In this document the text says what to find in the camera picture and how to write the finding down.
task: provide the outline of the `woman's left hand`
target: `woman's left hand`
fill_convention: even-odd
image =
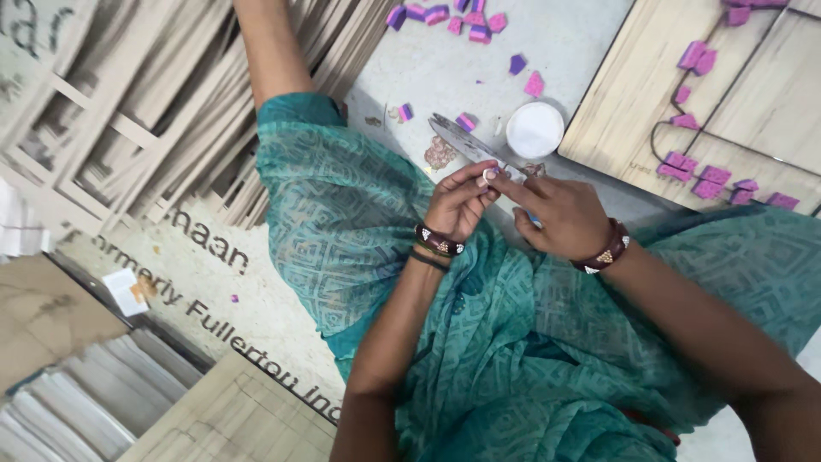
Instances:
[[[485,169],[498,167],[495,160],[468,165],[444,178],[430,198],[424,223],[446,238],[463,243],[476,228],[485,209],[501,194],[482,178]]]

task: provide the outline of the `white container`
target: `white container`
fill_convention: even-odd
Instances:
[[[525,159],[541,159],[553,153],[563,137],[562,115],[540,101],[520,107],[507,123],[507,144]]]

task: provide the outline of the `blade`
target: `blade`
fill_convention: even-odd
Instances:
[[[453,149],[458,150],[468,159],[474,162],[496,160],[499,163],[499,168],[508,173],[511,181],[521,184],[527,179],[522,172],[499,159],[493,148],[479,141],[455,122],[451,122],[437,113],[434,113],[433,117],[428,119],[428,122],[430,122],[431,128],[437,135],[441,136],[446,143],[453,146]]]

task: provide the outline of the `foam block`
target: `foam block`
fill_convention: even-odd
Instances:
[[[658,173],[659,175],[664,175],[666,177],[673,177],[682,182],[689,182],[693,178],[692,173],[685,172],[684,170],[677,169],[667,164],[660,164],[656,168],[656,173]]]
[[[459,16],[454,16],[451,18],[450,24],[447,25],[447,29],[453,34],[461,35],[461,23],[461,18]]]
[[[476,122],[470,119],[470,116],[466,113],[461,113],[459,117],[456,118],[456,123],[459,124],[459,127],[465,129],[466,132],[470,133],[476,128]]]
[[[530,74],[530,79],[527,81],[527,85],[525,85],[525,93],[538,98],[541,96],[542,91],[544,91],[544,81],[542,80],[542,76],[539,74],[539,71],[533,71],[533,73]]]
[[[498,34],[507,27],[507,17],[504,13],[493,15],[488,19],[488,24],[490,24],[490,31],[494,34]]]
[[[481,44],[489,44],[490,30],[483,25],[472,25],[470,27],[470,33],[468,34],[468,40],[471,42],[479,42]]]
[[[709,182],[706,180],[699,180],[698,183],[693,186],[691,190],[693,194],[702,199],[715,199],[716,197],[721,195],[721,191],[724,187],[720,184],[716,184],[714,182]]]
[[[718,56],[718,51],[714,49],[708,49],[701,55],[699,58],[699,62],[693,68],[693,72],[697,76],[706,75],[708,72],[713,70],[713,66],[716,64],[716,57]]]
[[[781,194],[780,192],[776,192],[767,199],[767,204],[787,210],[795,210],[799,202],[795,197],[789,197],[787,194]]]
[[[739,182],[734,183],[732,186],[738,189],[745,189],[747,191],[758,191],[759,184],[755,182],[755,180],[741,180]]]
[[[465,22],[470,25],[484,25],[484,15],[482,13],[468,13]]]
[[[690,45],[687,46],[687,50],[678,62],[678,67],[684,69],[685,71],[692,69],[699,63],[699,59],[701,58],[701,55],[704,54],[706,49],[707,44],[701,40],[690,42]]]
[[[676,101],[676,104],[684,104],[690,98],[690,93],[692,92],[693,90],[691,90],[689,86],[682,85],[676,92],[676,98],[674,98],[673,101]]]
[[[428,8],[424,13],[424,23],[427,25],[436,25],[442,21],[447,21],[451,17],[451,9],[447,5],[437,5]]]
[[[411,111],[409,104],[403,104],[402,107],[399,108],[399,117],[401,117],[405,122],[413,118],[413,112]]]
[[[525,57],[517,54],[516,56],[511,56],[511,69],[510,73],[514,76],[518,76],[519,72],[522,72],[525,69],[527,62],[525,61]]]
[[[712,165],[708,165],[704,167],[704,170],[701,171],[701,175],[699,178],[714,182],[719,186],[724,186],[729,181],[732,173],[729,170],[720,169],[718,167],[713,167]]]
[[[428,11],[428,9],[421,6],[419,3],[411,3],[410,5],[405,6],[405,11],[408,19],[424,22],[424,14]]]
[[[690,130],[700,130],[701,126],[695,121],[693,114],[682,114],[680,116],[670,118],[670,123],[675,127],[689,128]]]
[[[739,25],[747,24],[752,11],[753,9],[750,7],[730,8],[727,12],[727,25],[738,27]]]
[[[746,206],[753,199],[753,192],[746,189],[736,189],[730,195],[730,203],[734,206]]]
[[[394,7],[391,12],[388,13],[388,18],[385,22],[390,25],[396,32],[402,28],[402,25],[405,24],[405,19],[407,19],[407,8],[403,7],[402,5],[398,5]]]

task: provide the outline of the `bangle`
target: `bangle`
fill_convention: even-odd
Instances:
[[[439,263],[438,261],[433,261],[426,256],[420,255],[413,247],[410,248],[410,253],[408,254],[408,256],[410,258],[413,258],[414,260],[421,261],[425,265],[430,265],[436,268],[437,270],[442,271],[444,274],[447,274],[447,272],[450,270],[450,268]]]
[[[579,271],[594,275],[612,265],[627,250],[630,245],[630,234],[624,224],[614,218],[610,219],[612,237],[610,243],[596,255],[584,260],[570,260],[570,263]]]
[[[452,241],[441,234],[433,231],[424,223],[419,223],[414,228],[416,239],[422,247],[438,254],[451,258],[465,251],[465,244]]]

